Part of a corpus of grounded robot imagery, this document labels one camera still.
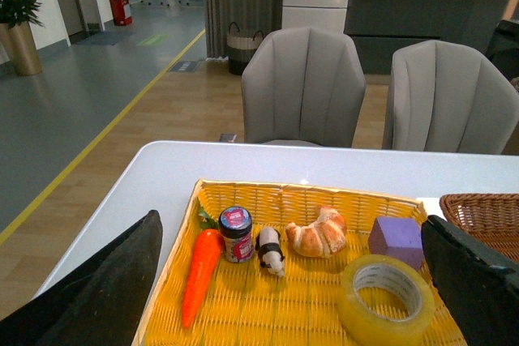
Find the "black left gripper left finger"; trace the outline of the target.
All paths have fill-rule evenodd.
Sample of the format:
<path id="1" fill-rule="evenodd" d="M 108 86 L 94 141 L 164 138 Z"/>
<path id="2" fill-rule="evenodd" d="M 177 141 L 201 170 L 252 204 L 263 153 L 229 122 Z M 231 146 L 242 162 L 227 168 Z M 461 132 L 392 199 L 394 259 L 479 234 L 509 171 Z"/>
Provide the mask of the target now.
<path id="1" fill-rule="evenodd" d="M 3 345 L 129 345 L 161 253 L 156 210 L 1 321 Z"/>

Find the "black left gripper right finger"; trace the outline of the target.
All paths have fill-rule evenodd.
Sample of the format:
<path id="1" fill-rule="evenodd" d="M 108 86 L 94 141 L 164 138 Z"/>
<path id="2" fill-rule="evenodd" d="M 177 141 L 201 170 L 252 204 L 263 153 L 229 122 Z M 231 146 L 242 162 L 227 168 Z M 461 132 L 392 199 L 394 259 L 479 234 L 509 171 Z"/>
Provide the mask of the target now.
<path id="1" fill-rule="evenodd" d="M 430 215 L 421 227 L 432 281 L 468 345 L 518 344 L 518 263 Z"/>

